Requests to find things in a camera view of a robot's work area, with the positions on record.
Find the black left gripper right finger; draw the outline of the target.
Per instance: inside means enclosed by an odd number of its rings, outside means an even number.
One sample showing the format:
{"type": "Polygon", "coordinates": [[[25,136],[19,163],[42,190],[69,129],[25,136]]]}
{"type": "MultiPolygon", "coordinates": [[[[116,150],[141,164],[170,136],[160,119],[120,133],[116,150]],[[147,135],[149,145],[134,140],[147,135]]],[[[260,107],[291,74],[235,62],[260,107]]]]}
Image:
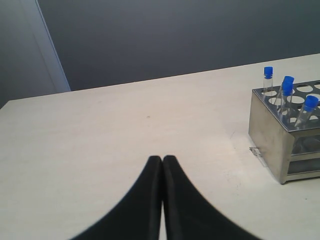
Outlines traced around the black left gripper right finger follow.
{"type": "Polygon", "coordinates": [[[163,158],[164,218],[168,240],[257,240],[196,189],[174,155],[163,158]]]}

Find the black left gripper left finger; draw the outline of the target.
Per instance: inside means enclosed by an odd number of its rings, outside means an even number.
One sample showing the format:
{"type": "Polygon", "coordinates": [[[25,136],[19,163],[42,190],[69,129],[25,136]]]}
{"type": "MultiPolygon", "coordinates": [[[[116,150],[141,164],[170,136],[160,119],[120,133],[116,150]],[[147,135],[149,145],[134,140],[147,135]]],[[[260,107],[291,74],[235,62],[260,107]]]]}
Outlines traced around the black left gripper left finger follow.
{"type": "Polygon", "coordinates": [[[104,217],[75,240],[158,240],[163,199],[163,162],[150,156],[136,182],[104,217]]]}

